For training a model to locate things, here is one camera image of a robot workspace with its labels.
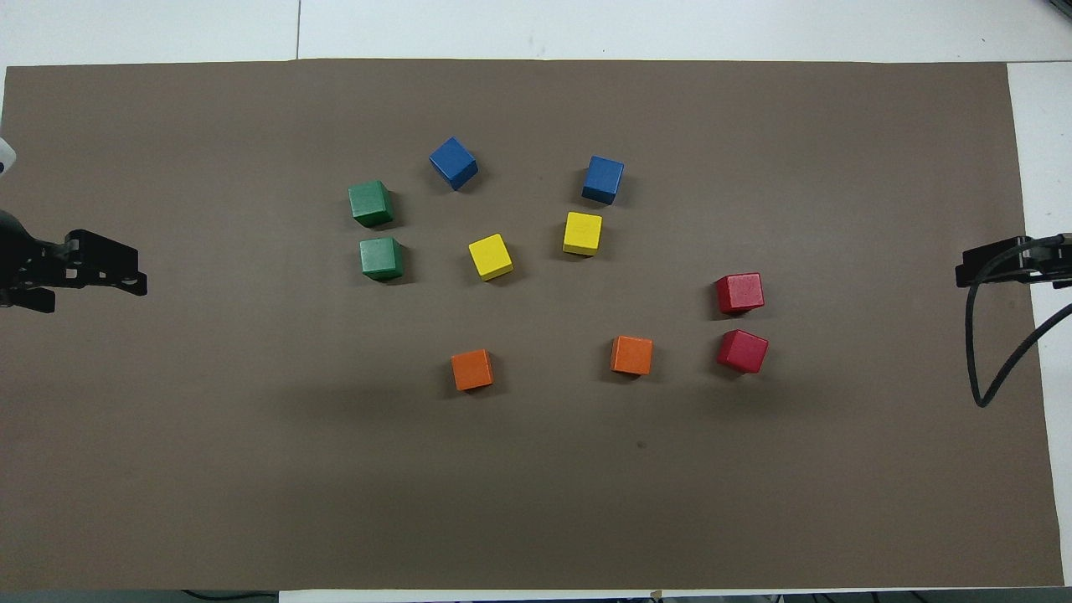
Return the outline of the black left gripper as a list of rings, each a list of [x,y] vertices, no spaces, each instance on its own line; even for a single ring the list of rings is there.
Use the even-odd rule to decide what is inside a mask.
[[[91,230],[71,230],[62,242],[33,237],[12,214],[1,211],[1,306],[51,313],[56,289],[80,289],[69,277],[73,265],[85,266],[85,286],[111,286],[135,296],[148,293],[148,276],[116,276],[104,271],[137,271],[138,251]]]

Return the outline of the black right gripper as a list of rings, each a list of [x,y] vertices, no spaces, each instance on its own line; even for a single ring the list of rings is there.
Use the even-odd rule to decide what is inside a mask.
[[[992,259],[1015,245],[1030,241],[1033,242],[1028,252],[1031,264],[1002,262],[996,264],[984,278],[979,276]],[[1010,237],[962,252],[962,263],[955,267],[955,282],[961,289],[976,283],[991,285],[1008,281],[1027,282],[1029,285],[1049,283],[1054,289],[1071,286],[1071,235],[1053,235],[1034,240],[1031,237]]]

